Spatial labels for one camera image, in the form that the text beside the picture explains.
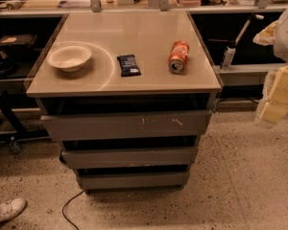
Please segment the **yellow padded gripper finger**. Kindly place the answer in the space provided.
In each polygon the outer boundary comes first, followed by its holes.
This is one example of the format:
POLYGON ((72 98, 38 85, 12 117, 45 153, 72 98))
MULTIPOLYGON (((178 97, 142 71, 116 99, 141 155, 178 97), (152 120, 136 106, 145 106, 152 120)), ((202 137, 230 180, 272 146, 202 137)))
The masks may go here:
POLYGON ((254 122, 259 127, 271 128, 288 113, 288 64, 268 72, 262 94, 254 122))

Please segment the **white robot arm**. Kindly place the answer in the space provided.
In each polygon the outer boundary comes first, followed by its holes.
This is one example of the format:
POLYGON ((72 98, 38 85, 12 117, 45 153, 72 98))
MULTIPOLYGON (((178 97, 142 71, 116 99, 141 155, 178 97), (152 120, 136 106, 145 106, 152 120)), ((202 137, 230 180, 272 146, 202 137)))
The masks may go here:
POLYGON ((259 127, 271 128, 288 113, 288 8, 252 41, 262 46, 272 45, 274 55, 285 61, 283 67, 266 75, 263 97, 254 118, 259 127))

